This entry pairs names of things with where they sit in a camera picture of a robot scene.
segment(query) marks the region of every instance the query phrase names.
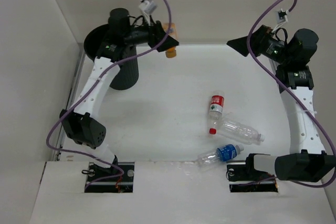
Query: yellow object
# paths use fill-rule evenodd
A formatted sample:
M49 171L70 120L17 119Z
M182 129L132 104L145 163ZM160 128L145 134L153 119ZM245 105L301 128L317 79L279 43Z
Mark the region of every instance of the yellow object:
M162 28L165 32L167 32L169 23L163 23ZM177 33L176 33L176 27L175 23L172 23L172 26L169 31L169 36L177 40ZM167 58L174 58L176 56L176 47L172 47L166 51L166 57Z

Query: black cylindrical base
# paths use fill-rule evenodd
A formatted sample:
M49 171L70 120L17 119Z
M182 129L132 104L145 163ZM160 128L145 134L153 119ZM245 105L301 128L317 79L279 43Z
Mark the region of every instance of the black cylindrical base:
M95 60L96 53L104 39L109 25L102 25L92 30L84 41L84 51L92 60ZM126 58L136 55L136 46L130 48ZM134 86L139 78L138 59L130 60L120 65L120 71L112 80L110 87L116 90L126 90Z

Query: white table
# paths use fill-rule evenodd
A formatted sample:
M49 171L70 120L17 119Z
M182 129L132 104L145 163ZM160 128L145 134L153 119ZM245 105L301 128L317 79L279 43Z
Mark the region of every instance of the white table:
M86 59L77 95L91 69ZM158 53L140 58L139 71L130 90L107 93L99 118L118 159L135 161L133 193L84 194L81 170L90 159L63 153L62 161L73 162L47 164L31 224L335 223L323 189L278 182L279 193L230 193L225 166L203 172L189 162L235 143L207 134L209 99L216 89L225 91L230 118L266 136L261 145L245 145L238 159L249 153L289 153L288 121L277 86L251 58L226 46L179 46L175 59ZM64 148L81 150L69 139Z

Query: cable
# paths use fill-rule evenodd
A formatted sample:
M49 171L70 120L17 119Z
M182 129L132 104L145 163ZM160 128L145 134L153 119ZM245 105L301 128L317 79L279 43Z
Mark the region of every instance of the cable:
M107 164L107 165L111 165L113 168L117 169L120 171L119 174L116 174L116 175L111 175L111 176L107 176L107 177L103 177L103 178L99 178L99 179L96 179L94 181L91 181L89 184L86 185L85 188L87 188L91 183L93 182L96 182L98 180L101 180L101 179L106 179L106 178L114 178L114 177L120 177L124 174L124 171L117 165L113 165L113 164L110 164L106 161L103 161L99 158L96 158L95 156L89 154L89 153L85 153L85 152L81 152L81 151L75 151L75 150L67 150L67 149L62 149L62 148L56 148L54 146L52 146L50 144L50 138L51 138L51 135L53 134L53 132L55 131L55 129L59 126L59 124L82 102L84 101L84 99L86 97L88 97L88 95L95 89L95 87L98 85L99 81L101 80L101 78L113 67L115 67L116 65L119 65L119 64L123 64L129 60L134 60L140 56L143 56L143 55L146 55L154 50L156 50L157 48L159 48L163 43L164 41L167 39L167 37L169 36L169 31L172 27L172 13L171 13L171 9L170 9L170 6L169 6L169 3L167 0L163 0L164 4L166 5L167 7L167 11L168 11L168 17L169 17L169 25L168 25L168 30L166 32L166 34L164 35L163 39L156 45L154 46L153 48L145 51L145 52L142 52L138 55L135 55L135 56L132 56L132 57L129 57L129 58L126 58L126 59L122 59L122 60L119 60L117 62L115 62L114 64L112 64L111 66L109 66L107 69L105 69L101 75L99 76L98 80L92 85L92 87L88 90L88 92L83 95L83 97L81 99L79 99L73 106L71 106L68 111L66 113L64 113L63 116L61 116L61 118L55 123L55 125L51 128L50 132L48 133L47 135L47 139L46 139L46 144L47 146L54 150L54 151L62 151L62 152L68 152L68 153L75 153L75 154L80 154L80 155L84 155L84 156L87 156L87 157L91 157L93 159L96 159L97 161L101 162L101 163L104 163L104 164Z
M278 41L281 41L281 39L278 37L278 32L279 32L280 30L283 31L283 34L284 34L284 36L285 36L285 40L283 41L283 43L284 43L285 46L286 46L286 45L288 45L288 43L287 43L287 40L288 40L288 33L287 33L287 30L286 30L286 29L280 27L278 30L276 30L276 32L275 32L275 37L277 38Z
M131 28L133 28L134 26L136 26L138 20L142 18L142 24L143 24L143 20L144 20L144 17L142 15L140 15L139 17L135 18L135 20L133 21L132 25L131 25Z
M253 181L253 182L249 182L249 183L245 183L245 184L244 183L243 184L234 184L234 185L237 185L237 186L252 186L252 185L258 185L261 182L273 180L273 179L276 179L276 178L277 177L275 177L275 176L271 176L271 177L264 178L264 179L261 179L261 180L258 180L258 181Z
M257 25L260 23L260 21L275 7L277 6L279 3L281 3L283 0L277 0L275 1L270 7L268 7L266 9L266 11L264 11L264 13L257 19L257 21L253 24L250 32L248 33L247 36L247 48L249 53L251 54L252 58L254 59L254 61L262 68L265 70L265 72L267 72L277 83L278 85L283 88L284 90L286 90L286 92L288 92L293 98L294 100L301 106L301 108L306 111L306 114L308 115L308 117L313 121L313 123L320 129L320 131L322 132L322 134L324 135L324 137L327 139L332 153L334 154L334 156L336 156L336 149L335 146L332 143L332 140L330 139L329 135L327 134L327 132L325 131L325 129L323 128L323 126L319 123L319 121L309 112L309 110L306 108L306 106L300 101L300 99L293 93L290 91L289 88L287 88L271 71L269 71L255 56L255 54L252 51L251 48L251 36L253 31L256 29ZM294 0L294 3L292 5L292 7L289 9L289 11L291 12L294 7L296 6L298 0ZM330 178L330 180L322 185L308 185L302 182L296 182L293 181L296 184L302 185L302 186L307 186L307 187L311 187L311 188L322 188L322 187L326 187L329 186L331 183L334 182L334 180L336 179L336 169L334 169L334 173L332 175L332 177Z

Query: label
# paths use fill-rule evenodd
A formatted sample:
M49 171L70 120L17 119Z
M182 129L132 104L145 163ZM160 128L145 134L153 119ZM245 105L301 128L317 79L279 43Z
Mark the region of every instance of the label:
M266 50L266 53L267 53L268 55L271 55L272 52L274 52L274 45L273 45L273 44L269 45L269 47L268 47L267 50Z
M211 98L209 111L218 111L219 113L222 113L223 106L224 106L224 97L222 97L221 95L214 95Z
M305 71L299 71L299 76L301 79L305 79L307 78L306 72Z
M220 161L226 162L237 156L236 148L232 144L225 145L217 149L217 155Z

